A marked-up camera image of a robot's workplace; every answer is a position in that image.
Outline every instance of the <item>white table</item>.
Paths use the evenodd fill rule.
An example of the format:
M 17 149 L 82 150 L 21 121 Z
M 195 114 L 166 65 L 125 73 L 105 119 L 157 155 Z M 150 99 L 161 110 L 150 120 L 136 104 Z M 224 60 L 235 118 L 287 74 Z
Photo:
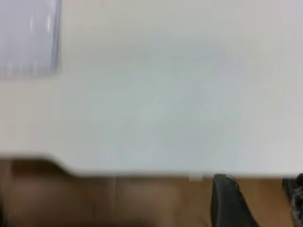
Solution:
M 301 172 L 302 11 L 63 0 L 62 73 L 0 81 L 1 156 L 81 174 Z

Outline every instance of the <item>white tabletop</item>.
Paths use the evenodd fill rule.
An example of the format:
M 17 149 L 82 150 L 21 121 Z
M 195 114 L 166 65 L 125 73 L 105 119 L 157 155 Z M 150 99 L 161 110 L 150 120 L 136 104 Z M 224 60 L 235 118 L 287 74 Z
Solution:
M 0 81 L 3 157 L 76 173 L 303 171 L 302 1 L 62 4 L 62 73 Z

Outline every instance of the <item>wooden floor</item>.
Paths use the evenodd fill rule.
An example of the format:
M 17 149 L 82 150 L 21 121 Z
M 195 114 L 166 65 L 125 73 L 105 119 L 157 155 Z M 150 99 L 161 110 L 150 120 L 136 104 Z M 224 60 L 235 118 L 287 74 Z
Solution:
M 212 181 L 186 177 L 77 178 L 46 163 L 0 165 L 14 227 L 210 227 Z M 291 227 L 281 179 L 237 179 L 261 227 Z

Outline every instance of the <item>black object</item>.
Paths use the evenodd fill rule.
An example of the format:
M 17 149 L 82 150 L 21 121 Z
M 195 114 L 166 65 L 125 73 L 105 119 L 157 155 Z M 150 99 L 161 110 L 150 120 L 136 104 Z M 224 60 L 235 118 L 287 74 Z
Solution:
M 213 178 L 211 214 L 213 227 L 259 227 L 238 184 L 226 175 Z

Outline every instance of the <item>brown floor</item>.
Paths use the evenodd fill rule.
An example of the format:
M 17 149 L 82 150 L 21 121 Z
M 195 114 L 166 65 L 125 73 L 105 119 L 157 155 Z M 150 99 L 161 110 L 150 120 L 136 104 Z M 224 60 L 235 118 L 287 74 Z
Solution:
M 211 179 L 73 177 L 48 162 L 0 162 L 13 227 L 210 227 Z M 280 179 L 238 179 L 261 227 L 291 227 Z

